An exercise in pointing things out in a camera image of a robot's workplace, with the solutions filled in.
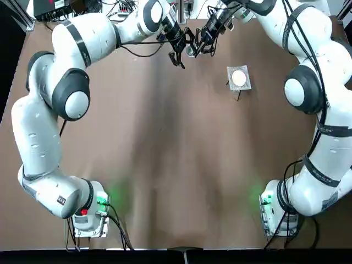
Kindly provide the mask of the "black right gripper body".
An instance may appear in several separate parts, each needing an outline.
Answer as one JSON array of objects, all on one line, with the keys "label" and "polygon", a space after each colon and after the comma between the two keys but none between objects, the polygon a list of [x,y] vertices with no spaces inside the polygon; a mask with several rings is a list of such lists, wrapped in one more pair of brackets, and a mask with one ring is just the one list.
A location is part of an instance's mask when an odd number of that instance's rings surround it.
[{"label": "black right gripper body", "polygon": [[215,12],[208,19],[206,25],[201,30],[201,37],[217,37],[219,34],[224,34],[226,13]]}]

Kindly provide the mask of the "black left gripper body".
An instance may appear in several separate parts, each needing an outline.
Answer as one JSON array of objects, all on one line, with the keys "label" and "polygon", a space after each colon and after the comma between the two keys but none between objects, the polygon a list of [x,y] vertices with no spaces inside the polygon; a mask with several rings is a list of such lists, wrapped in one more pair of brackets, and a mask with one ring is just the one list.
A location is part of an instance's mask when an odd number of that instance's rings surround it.
[{"label": "black left gripper body", "polygon": [[186,46],[186,35],[189,33],[189,28],[183,29],[180,26],[173,26],[166,30],[166,39],[170,43],[172,50],[169,54],[181,53]]}]

